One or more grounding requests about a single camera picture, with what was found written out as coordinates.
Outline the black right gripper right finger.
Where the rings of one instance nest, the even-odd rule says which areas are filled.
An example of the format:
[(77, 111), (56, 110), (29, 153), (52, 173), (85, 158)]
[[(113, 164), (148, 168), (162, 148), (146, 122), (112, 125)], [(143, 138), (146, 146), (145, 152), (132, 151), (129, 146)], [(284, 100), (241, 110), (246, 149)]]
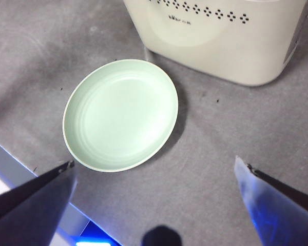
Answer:
[(234, 173), (262, 245), (308, 245), (308, 195), (236, 157)]

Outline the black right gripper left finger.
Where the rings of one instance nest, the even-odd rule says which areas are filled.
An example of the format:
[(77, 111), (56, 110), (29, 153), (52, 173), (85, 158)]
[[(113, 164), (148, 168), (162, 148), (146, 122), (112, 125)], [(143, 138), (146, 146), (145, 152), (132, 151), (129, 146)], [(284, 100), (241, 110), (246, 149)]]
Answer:
[(0, 245), (49, 245), (76, 185), (68, 161), (0, 195)]

